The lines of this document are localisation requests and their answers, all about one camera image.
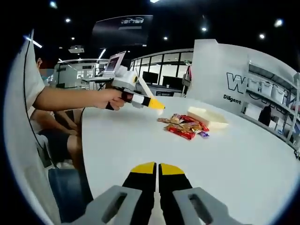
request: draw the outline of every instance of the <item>shelf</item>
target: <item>shelf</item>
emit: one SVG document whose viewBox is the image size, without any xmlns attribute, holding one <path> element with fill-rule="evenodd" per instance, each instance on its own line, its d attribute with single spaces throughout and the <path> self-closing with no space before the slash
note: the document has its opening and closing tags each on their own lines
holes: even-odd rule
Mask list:
<svg viewBox="0 0 300 225">
<path fill-rule="evenodd" d="M 252 94 L 255 94 L 257 96 L 260 96 L 266 100 L 268 100 L 269 102 L 279 106 L 280 108 L 284 109 L 285 111 L 287 111 L 288 113 L 290 113 L 291 115 L 295 115 L 295 111 L 291 110 L 290 108 L 288 108 L 286 105 L 284 104 L 281 104 L 280 102 L 276 101 L 275 99 L 273 99 L 272 97 L 268 96 L 268 95 L 265 95 L 259 91 L 256 91 L 256 90 L 252 90 L 252 89 L 246 89 L 246 92 L 250 92 Z"/>
<path fill-rule="evenodd" d="M 293 82 L 287 80 L 284 77 L 280 77 L 280 76 L 262 68 L 261 66 L 253 64 L 251 62 L 249 63 L 248 71 L 252 74 L 259 75 L 263 78 L 273 81 L 273 82 L 281 85 L 282 87 L 290 90 L 292 92 L 292 94 L 297 95 L 297 86 Z"/>
<path fill-rule="evenodd" d="M 270 128 L 270 127 L 262 124 L 258 120 L 253 119 L 252 117 L 247 116 L 247 115 L 245 115 L 243 113 L 240 113 L 240 117 L 242 117 L 242 118 L 244 118 L 244 119 L 246 119 L 246 120 L 248 120 L 248 121 L 250 121 L 250 122 L 252 122 L 252 123 L 254 123 L 254 124 L 258 125 L 258 126 L 260 126 L 261 128 L 265 129 L 266 131 L 269 131 L 270 133 L 272 133 L 275 136 L 279 137 L 282 141 L 284 141 L 284 142 L 286 141 L 286 137 L 284 137 L 283 135 L 277 133 L 274 129 L 272 129 L 272 128 Z"/>
</svg>

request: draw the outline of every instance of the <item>sign with text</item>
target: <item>sign with text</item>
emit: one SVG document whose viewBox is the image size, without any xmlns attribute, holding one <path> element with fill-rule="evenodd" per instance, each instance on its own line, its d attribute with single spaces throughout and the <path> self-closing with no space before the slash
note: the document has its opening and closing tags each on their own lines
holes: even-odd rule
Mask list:
<svg viewBox="0 0 300 225">
<path fill-rule="evenodd" d="M 97 48 L 146 45 L 152 15 L 128 15 L 95 23 L 91 44 Z"/>
</svg>

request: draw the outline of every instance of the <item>person in background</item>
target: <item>person in background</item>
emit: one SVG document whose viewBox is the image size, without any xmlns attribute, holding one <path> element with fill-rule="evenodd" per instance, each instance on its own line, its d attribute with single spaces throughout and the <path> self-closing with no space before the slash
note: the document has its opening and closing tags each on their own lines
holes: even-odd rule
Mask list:
<svg viewBox="0 0 300 225">
<path fill-rule="evenodd" d="M 42 59 L 37 60 L 37 68 L 40 69 Z M 48 85 L 47 77 L 41 75 L 45 85 Z M 53 112 L 30 108 L 33 113 L 30 117 L 31 125 L 36 134 L 43 135 L 48 139 L 49 152 L 52 162 L 57 164 L 67 159 L 71 159 L 75 169 L 80 170 L 83 168 L 83 150 L 82 141 L 78 137 L 77 125 L 72 124 L 68 127 L 56 121 Z"/>
</svg>

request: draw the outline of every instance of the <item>red snack package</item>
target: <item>red snack package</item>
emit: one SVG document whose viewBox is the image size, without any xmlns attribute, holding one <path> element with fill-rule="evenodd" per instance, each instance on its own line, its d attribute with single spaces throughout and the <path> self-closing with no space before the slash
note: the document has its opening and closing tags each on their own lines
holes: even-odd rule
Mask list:
<svg viewBox="0 0 300 225">
<path fill-rule="evenodd" d="M 205 124 L 203 124 L 200 121 L 195 120 L 194 118 L 190 117 L 190 116 L 186 116 L 186 115 L 181 115 L 181 119 L 183 119 L 185 122 L 190 123 L 190 122 L 198 122 L 200 124 L 200 126 L 202 127 L 202 130 L 207 132 L 209 131 L 208 127 L 205 126 Z"/>
<path fill-rule="evenodd" d="M 199 124 L 200 124 L 200 126 L 202 127 L 202 130 L 203 130 L 203 131 L 205 131 L 205 132 L 209 131 L 208 127 L 205 126 L 204 123 L 202 123 L 202 122 L 199 121 Z"/>
<path fill-rule="evenodd" d="M 194 132 L 186 132 L 186 131 L 183 131 L 183 130 L 179 130 L 177 128 L 174 128 L 174 127 L 168 127 L 166 130 L 176 134 L 176 135 L 179 135 L 181 137 L 184 137 L 188 140 L 191 140 L 193 137 L 195 137 L 195 133 Z"/>
<path fill-rule="evenodd" d="M 181 115 L 181 119 L 184 120 L 185 123 L 191 123 L 191 122 L 195 122 L 196 121 L 192 117 L 189 117 L 189 116 L 186 116 L 186 115 Z"/>
</svg>

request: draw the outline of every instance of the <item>person's arm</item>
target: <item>person's arm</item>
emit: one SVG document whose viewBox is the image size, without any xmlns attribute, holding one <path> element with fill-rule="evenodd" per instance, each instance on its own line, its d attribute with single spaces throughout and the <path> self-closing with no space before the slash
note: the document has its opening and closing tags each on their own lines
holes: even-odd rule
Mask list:
<svg viewBox="0 0 300 225">
<path fill-rule="evenodd" d="M 77 125 L 68 117 L 65 111 L 57 111 L 56 113 L 68 123 L 71 129 L 77 130 Z"/>
<path fill-rule="evenodd" d="M 62 111 L 84 107 L 105 109 L 109 102 L 114 110 L 119 110 L 124 105 L 121 95 L 121 91 L 114 89 L 62 90 L 45 87 L 33 106 L 44 111 Z"/>
<path fill-rule="evenodd" d="M 51 116 L 46 111 L 41 110 L 35 110 L 30 118 L 31 120 L 35 120 L 42 129 L 59 129 L 65 133 L 70 134 L 70 130 L 65 128 L 63 125 L 61 125 L 59 122 L 55 120 L 53 116 Z"/>
</svg>

